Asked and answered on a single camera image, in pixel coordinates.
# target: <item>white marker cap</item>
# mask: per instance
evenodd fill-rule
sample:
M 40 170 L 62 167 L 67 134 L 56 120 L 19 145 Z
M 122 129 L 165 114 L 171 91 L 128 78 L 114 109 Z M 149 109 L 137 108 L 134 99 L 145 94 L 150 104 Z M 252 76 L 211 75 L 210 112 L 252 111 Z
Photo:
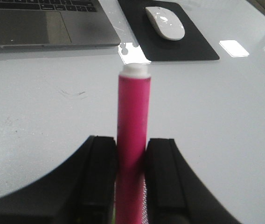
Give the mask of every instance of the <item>white marker cap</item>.
M 148 73 L 148 67 L 144 64 L 130 63 L 123 66 L 120 76 L 127 78 L 150 78 L 151 75 Z

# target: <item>computer mouse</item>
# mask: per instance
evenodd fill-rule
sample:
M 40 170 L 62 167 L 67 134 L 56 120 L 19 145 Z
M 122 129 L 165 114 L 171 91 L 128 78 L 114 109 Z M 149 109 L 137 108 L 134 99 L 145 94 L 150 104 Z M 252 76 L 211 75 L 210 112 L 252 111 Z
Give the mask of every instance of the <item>computer mouse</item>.
M 146 14 L 160 37 L 170 40 L 181 40 L 185 35 L 179 18 L 171 10 L 162 7 L 145 7 Z

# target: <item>white table surface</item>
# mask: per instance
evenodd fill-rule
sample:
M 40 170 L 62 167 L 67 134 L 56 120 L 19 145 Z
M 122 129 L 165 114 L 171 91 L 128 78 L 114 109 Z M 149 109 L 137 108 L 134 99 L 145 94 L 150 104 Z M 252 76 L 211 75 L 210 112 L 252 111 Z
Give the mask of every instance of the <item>white table surface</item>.
M 265 17 L 245 0 L 177 2 L 220 60 L 148 65 L 148 138 L 174 138 L 231 214 L 265 224 Z M 116 137 L 122 58 L 146 61 L 118 2 L 101 3 L 127 55 L 118 47 L 0 51 L 0 196 L 47 174 L 89 135 Z M 231 57 L 221 40 L 250 55 Z

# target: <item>pink marker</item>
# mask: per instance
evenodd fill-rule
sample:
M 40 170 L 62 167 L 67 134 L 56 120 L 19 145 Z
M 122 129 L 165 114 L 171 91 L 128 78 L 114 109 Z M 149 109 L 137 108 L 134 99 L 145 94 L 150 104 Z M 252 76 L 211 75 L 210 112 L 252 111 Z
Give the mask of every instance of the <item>pink marker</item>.
M 127 64 L 119 75 L 116 224 L 142 224 L 150 82 L 147 66 L 142 64 Z

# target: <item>mouse pad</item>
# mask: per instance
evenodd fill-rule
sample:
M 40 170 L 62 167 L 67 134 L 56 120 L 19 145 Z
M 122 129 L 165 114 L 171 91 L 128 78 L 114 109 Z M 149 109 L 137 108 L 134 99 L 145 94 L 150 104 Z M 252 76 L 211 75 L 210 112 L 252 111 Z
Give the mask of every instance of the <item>mouse pad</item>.
M 181 6 L 152 0 L 118 0 L 144 55 L 150 61 L 218 60 L 213 50 Z M 174 12 L 182 22 L 185 36 L 179 41 L 161 38 L 151 25 L 145 7 L 159 6 Z

